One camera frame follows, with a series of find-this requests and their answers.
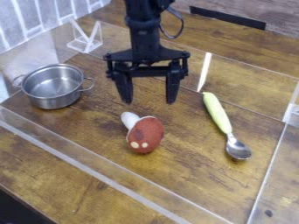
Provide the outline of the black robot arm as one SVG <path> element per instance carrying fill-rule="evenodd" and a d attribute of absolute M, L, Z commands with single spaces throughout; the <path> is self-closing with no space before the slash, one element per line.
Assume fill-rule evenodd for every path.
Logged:
<path fill-rule="evenodd" d="M 129 28 L 130 48 L 104 55 L 106 77 L 116 83 L 121 101 L 133 100 L 133 77 L 165 77 L 165 100 L 176 100 L 180 80 L 188 75 L 190 54 L 165 48 L 160 44 L 160 33 L 176 39 L 182 28 L 170 36 L 161 27 L 161 13 L 169 11 L 182 22 L 181 14 L 170 7 L 174 0 L 124 0 L 125 25 Z"/>

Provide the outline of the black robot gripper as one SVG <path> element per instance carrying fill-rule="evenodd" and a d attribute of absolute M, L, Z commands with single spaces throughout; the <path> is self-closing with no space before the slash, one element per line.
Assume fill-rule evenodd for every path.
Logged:
<path fill-rule="evenodd" d="M 160 18 L 133 20 L 130 17 L 125 17 L 130 48 L 104 55 L 106 77 L 114 81 L 121 101 L 126 104 L 133 100 L 133 84 L 132 77 L 126 72 L 126 64 L 121 62 L 130 62 L 132 66 L 137 67 L 140 64 L 150 66 L 158 61 L 173 60 L 168 65 L 169 71 L 165 76 L 165 99 L 168 104 L 174 103 L 176 100 L 182 79 L 182 68 L 178 60 L 184 60 L 185 63 L 190 54 L 185 51 L 165 48 L 160 44 L 160 33 L 168 38 L 170 37 L 164 32 L 160 23 Z"/>

